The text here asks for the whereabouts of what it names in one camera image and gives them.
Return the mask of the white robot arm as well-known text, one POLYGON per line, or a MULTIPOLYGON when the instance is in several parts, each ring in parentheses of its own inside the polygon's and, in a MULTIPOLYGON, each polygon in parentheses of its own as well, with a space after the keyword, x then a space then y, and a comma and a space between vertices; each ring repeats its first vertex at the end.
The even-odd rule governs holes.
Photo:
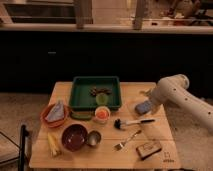
POLYGON ((169 100, 192 114, 213 133, 213 106, 189 93, 189 84, 189 79, 183 74, 161 78, 148 93, 148 99, 138 104, 136 109, 143 115, 169 100))

